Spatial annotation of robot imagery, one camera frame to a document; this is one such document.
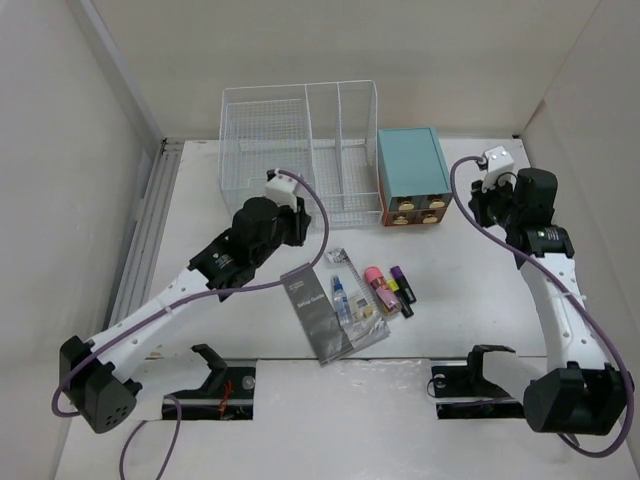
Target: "wire mesh basket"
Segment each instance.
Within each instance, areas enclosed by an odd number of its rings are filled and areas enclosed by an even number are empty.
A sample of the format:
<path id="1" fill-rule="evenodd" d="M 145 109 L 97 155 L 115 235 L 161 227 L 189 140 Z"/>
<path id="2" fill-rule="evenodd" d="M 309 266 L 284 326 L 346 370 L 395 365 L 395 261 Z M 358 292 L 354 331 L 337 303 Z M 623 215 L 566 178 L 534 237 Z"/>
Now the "wire mesh basket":
<path id="1" fill-rule="evenodd" d="M 283 168 L 313 186 L 332 228 L 378 224 L 376 109 L 372 81 L 226 89 L 219 179 L 229 212 L 264 194 L 267 170 Z M 314 202 L 298 194 L 321 228 Z"/>

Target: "small bottle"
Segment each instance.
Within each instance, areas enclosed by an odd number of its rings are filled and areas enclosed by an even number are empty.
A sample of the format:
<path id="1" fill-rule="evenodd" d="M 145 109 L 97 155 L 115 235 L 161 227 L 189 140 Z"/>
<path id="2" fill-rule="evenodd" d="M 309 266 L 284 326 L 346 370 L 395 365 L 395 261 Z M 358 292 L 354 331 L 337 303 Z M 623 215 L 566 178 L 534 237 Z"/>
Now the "small bottle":
<path id="1" fill-rule="evenodd" d="M 413 290 L 411 289 L 409 282 L 407 282 L 407 279 L 400 267 L 393 267 L 391 269 L 391 275 L 393 275 L 395 281 L 398 282 L 400 293 L 404 296 L 404 299 L 407 301 L 407 303 L 416 303 L 416 296 L 414 295 Z"/>
<path id="2" fill-rule="evenodd" d="M 400 291 L 400 287 L 398 286 L 396 281 L 389 280 L 389 282 L 387 283 L 389 284 L 391 291 L 395 293 L 396 297 L 398 297 L 398 300 L 400 300 L 400 306 L 402 307 L 400 311 L 402 312 L 402 316 L 404 318 L 413 317 L 413 309 L 409 306 L 409 304 L 407 303 L 407 300 L 402 295 L 402 292 Z"/>
<path id="3" fill-rule="evenodd" d="M 385 315 L 395 315 L 400 310 L 400 302 L 387 285 L 378 267 L 369 267 L 364 271 L 364 279 L 371 286 L 384 307 Z"/>
<path id="4" fill-rule="evenodd" d="M 349 308 L 349 299 L 337 275 L 331 277 L 331 286 L 333 288 L 333 308 L 338 315 L 338 322 L 342 328 L 348 327 L 353 322 L 353 317 Z"/>

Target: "small drawer unit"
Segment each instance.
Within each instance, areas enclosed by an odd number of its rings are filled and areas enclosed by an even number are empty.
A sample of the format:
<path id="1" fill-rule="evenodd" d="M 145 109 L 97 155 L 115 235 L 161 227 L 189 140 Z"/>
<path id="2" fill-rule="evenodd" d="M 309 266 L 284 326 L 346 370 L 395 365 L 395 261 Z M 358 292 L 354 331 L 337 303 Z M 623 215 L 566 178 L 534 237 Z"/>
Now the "small drawer unit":
<path id="1" fill-rule="evenodd" d="M 428 225 L 442 221 L 451 202 L 451 187 L 434 128 L 378 130 L 378 163 L 384 225 Z"/>

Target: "white wall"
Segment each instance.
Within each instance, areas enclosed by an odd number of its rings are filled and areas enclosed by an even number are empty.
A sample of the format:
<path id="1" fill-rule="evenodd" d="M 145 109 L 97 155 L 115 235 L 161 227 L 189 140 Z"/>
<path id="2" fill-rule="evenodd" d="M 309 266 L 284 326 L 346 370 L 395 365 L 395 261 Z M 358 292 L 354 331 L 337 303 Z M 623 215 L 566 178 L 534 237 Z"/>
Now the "white wall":
<path id="1" fill-rule="evenodd" d="M 57 349 L 103 319 L 141 143 L 64 0 L 0 0 L 0 476 L 43 479 Z"/>
<path id="2" fill-rule="evenodd" d="M 640 2 L 602 0 L 526 128 L 532 163 L 559 178 L 557 220 L 579 280 L 640 376 Z M 640 420 L 630 440 L 640 465 Z"/>
<path id="3" fill-rule="evenodd" d="M 373 79 L 382 128 L 520 133 L 598 0 L 94 0 L 169 136 L 225 87 Z"/>

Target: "pink highlighter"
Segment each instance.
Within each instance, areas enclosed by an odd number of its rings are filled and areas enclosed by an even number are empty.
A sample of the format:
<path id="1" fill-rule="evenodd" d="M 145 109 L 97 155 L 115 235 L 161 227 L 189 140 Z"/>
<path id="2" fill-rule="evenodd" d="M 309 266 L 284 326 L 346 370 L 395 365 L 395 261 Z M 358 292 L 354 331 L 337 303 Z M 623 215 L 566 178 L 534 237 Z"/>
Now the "pink highlighter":
<path id="1" fill-rule="evenodd" d="M 378 300 L 384 307 L 385 315 L 394 315 L 400 309 L 400 302 L 387 285 L 384 275 L 378 267 L 369 267 L 364 271 L 364 279 L 378 296 Z"/>

